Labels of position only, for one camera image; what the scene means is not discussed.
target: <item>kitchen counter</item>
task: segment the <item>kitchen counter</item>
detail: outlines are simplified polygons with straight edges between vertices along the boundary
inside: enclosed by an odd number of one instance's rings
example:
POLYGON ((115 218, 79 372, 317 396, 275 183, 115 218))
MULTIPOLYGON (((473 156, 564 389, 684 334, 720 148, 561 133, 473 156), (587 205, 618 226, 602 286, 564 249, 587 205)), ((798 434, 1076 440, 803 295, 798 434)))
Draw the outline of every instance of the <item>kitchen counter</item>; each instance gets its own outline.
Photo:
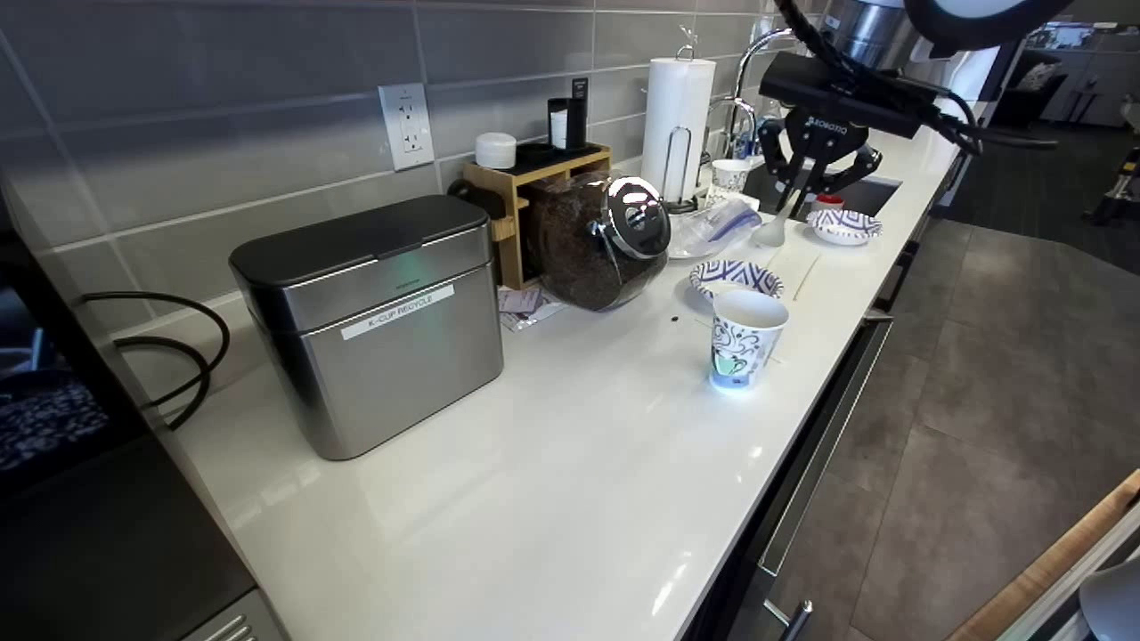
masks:
POLYGON ((176 440, 292 637, 676 637, 954 160, 929 133, 878 146, 900 187, 874 245, 795 223, 751 254, 791 323, 748 396, 704 383, 691 262, 507 330, 499 380, 353 463, 313 457, 266 361, 216 391, 176 440))

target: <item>patterned cup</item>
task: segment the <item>patterned cup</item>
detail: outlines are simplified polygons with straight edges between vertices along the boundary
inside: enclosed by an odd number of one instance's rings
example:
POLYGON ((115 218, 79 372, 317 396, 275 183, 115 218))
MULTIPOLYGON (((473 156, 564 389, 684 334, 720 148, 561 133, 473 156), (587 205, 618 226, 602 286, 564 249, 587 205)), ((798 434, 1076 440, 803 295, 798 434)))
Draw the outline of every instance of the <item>patterned cup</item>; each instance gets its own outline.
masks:
POLYGON ((748 289, 720 292, 714 300, 708 380, 718 389, 751 389, 783 323, 786 305, 782 300, 748 289))

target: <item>gray floor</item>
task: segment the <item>gray floor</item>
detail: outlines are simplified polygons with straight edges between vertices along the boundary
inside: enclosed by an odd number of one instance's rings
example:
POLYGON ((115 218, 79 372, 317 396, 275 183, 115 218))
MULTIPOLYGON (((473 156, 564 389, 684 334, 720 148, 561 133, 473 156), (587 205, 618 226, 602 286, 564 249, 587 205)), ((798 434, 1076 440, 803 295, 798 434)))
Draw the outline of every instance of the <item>gray floor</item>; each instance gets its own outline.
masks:
POLYGON ((949 637, 1140 463, 1136 273, 946 220, 893 318, 772 592, 805 637, 949 637))
POLYGON ((1124 129, 1032 124, 1017 134, 1058 140, 1055 148, 986 146, 951 211, 954 220, 1058 237, 1140 273, 1140 218, 1092 223, 1120 162, 1140 134, 1124 129))

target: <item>cabinet handle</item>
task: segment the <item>cabinet handle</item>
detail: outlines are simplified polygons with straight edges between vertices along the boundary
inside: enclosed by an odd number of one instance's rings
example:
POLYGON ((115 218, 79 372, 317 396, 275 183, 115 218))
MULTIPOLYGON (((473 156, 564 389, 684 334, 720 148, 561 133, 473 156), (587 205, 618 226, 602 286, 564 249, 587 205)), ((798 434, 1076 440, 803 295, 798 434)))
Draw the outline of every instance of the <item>cabinet handle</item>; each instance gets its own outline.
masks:
POLYGON ((778 518, 778 530, 771 537, 771 543, 763 548, 754 569, 767 578, 782 578, 783 555, 791 548, 791 537, 798 530, 803 514, 809 509, 809 498, 817 492, 817 480, 827 470, 827 460, 834 452, 834 445, 841 440, 849 416, 859 407, 861 383, 870 380, 874 368, 880 363, 880 351, 887 344, 892 334, 892 320, 874 320, 870 340, 861 344, 861 357, 855 361, 852 378, 845 380, 845 391, 837 397, 837 407, 830 410, 830 416, 823 419, 823 434, 817 440, 817 452, 809 457, 803 478, 795 480, 795 492, 778 518))
POLYGON ((817 613, 814 600, 795 605, 791 615, 783 610, 778 610, 772 600, 763 600, 763 610, 783 628, 782 641, 798 641, 798 632, 809 628, 809 619, 817 613))

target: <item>gray tile backsplash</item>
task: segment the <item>gray tile backsplash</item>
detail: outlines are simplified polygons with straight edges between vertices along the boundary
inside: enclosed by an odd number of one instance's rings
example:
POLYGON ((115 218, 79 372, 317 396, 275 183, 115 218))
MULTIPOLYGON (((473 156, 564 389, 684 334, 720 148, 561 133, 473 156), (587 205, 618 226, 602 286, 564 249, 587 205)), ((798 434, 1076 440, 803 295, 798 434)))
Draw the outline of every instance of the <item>gray tile backsplash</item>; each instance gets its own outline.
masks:
POLYGON ((115 230, 390 169, 378 97, 69 134, 115 230))
POLYGON ((596 15, 596 63, 649 63, 649 57, 676 57, 689 44, 694 15, 596 15))
POLYGON ((429 80, 473 80, 592 69, 592 15, 422 10, 429 80))
POLYGON ((438 156, 455 156, 482 133, 545 140, 545 101, 571 97, 571 77, 492 80, 492 86, 433 86, 433 143, 438 156))
POLYGON ((620 69, 592 76, 592 121, 611 121, 645 109, 649 69, 620 69))
POLYGON ((30 245, 69 245, 107 230, 86 175, 63 160, 47 133, 5 140, 0 175, 5 200, 30 245))
MULTIPOLYGON (((41 257, 47 273, 63 281, 69 292, 132 292, 126 261, 115 254, 115 242, 88 242, 61 254, 41 257)), ((104 329, 132 329, 149 320, 145 302, 93 302, 93 318, 104 329)))
MULTIPOLYGON (((649 57, 734 57, 771 0, 51 0, 0 8, 5 196, 79 289, 235 289, 256 234, 447 187, 473 134, 587 134, 639 169, 649 57), (424 80, 436 162, 391 175, 378 86, 424 80)), ((149 305, 99 311, 110 329, 149 305)))
POLYGON ((728 57, 748 47, 751 22, 738 15, 697 15, 697 57, 728 57))
POLYGON ((406 8, 9 8, 58 121, 224 109, 414 80, 406 8))
POLYGON ((30 93, 23 93, 23 77, 13 76, 9 57, 0 57, 0 97, 5 97, 0 143, 41 129, 41 114, 36 114, 30 93))
POLYGON ((224 295, 235 289, 227 254, 251 237, 263 237, 285 226, 303 226, 355 211, 385 205, 438 193, 436 169, 404 169, 311 193, 278 203, 256 203, 251 211, 206 218, 195 223, 168 223, 138 234, 123 234, 123 254, 138 273, 144 289, 183 292, 194 300, 224 295))
POLYGON ((645 114, 592 124, 587 134, 592 143, 611 146, 612 160, 640 156, 645 114))

